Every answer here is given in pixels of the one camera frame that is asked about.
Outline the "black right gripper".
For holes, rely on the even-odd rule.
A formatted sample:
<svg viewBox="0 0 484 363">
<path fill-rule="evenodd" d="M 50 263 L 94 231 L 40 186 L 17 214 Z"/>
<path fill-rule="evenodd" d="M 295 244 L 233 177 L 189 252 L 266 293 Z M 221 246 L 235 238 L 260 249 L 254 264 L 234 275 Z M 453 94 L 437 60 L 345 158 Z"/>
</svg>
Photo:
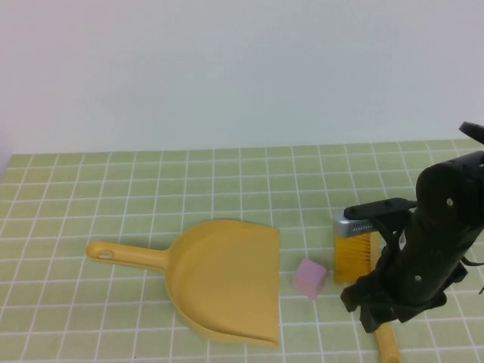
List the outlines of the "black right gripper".
<svg viewBox="0 0 484 363">
<path fill-rule="evenodd" d="M 379 322 L 406 322 L 445 305 L 445 290 L 467 275 L 472 230 L 417 228 L 403 247 L 401 236 L 402 231 L 389 234 L 385 247 L 375 229 L 340 239 L 340 281 L 348 284 L 340 298 L 348 312 L 360 311 L 366 333 Z"/>
</svg>

